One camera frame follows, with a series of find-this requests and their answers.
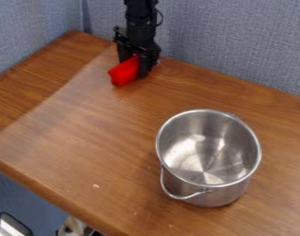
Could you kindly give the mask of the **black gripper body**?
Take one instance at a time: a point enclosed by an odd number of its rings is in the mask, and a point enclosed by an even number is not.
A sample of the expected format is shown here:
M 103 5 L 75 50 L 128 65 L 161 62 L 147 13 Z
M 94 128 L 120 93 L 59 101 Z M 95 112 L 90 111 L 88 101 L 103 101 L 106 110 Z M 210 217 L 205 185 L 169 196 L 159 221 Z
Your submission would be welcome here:
M 146 17 L 126 16 L 126 27 L 114 27 L 114 42 L 126 41 L 130 43 L 134 54 L 147 52 L 161 52 L 161 48 L 154 41 L 155 28 L 159 26 L 157 16 Z

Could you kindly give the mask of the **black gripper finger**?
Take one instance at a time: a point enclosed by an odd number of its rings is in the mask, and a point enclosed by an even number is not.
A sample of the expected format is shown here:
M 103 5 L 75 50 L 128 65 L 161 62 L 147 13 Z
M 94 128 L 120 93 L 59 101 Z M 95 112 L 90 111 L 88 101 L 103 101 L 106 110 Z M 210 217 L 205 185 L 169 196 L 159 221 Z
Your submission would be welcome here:
M 158 64 L 159 53 L 147 52 L 138 55 L 138 76 L 145 77 Z
M 118 46 L 118 60 L 120 62 L 124 62 L 134 55 L 130 43 L 126 41 L 116 41 L 116 46 Z

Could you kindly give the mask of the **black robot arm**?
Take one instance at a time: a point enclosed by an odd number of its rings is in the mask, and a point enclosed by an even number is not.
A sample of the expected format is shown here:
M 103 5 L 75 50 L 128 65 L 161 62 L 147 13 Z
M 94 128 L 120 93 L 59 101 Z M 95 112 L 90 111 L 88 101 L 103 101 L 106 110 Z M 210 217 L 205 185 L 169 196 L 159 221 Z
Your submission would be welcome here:
M 155 32 L 163 23 L 163 15 L 157 9 L 158 0 L 123 0 L 123 4 L 126 26 L 114 27 L 118 60 L 123 63 L 137 55 L 137 75 L 145 77 L 159 60 Z

